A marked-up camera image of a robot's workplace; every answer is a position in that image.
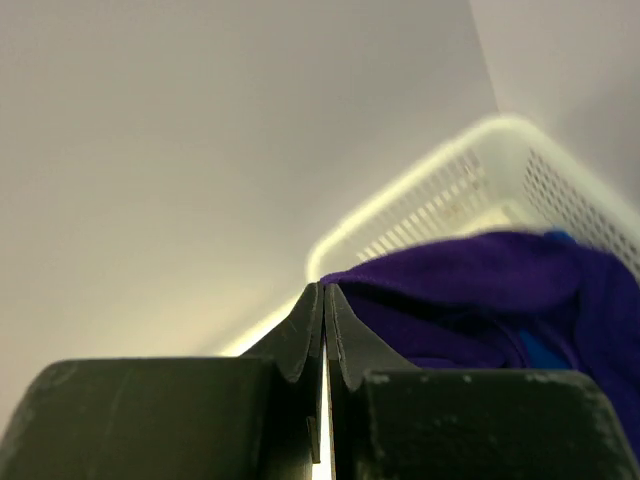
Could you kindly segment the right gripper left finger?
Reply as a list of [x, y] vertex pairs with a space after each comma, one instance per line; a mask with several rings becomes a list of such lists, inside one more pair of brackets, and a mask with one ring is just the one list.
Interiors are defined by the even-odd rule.
[[236, 357], [46, 367], [1, 442], [5, 479], [308, 479], [320, 460], [323, 289]]

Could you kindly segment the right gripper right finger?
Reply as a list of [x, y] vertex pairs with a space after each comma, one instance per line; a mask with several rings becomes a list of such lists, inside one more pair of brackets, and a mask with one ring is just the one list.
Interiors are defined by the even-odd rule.
[[421, 369], [325, 289], [337, 479], [635, 479], [611, 402], [567, 370]]

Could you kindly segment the purple towel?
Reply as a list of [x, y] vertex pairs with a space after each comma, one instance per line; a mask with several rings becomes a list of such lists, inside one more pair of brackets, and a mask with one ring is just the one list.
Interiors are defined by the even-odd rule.
[[[505, 285], [509, 234], [419, 245], [332, 273], [357, 317], [423, 368], [542, 369], [529, 364]], [[582, 269], [579, 369], [614, 401], [639, 397], [639, 287], [614, 255], [576, 242]]]

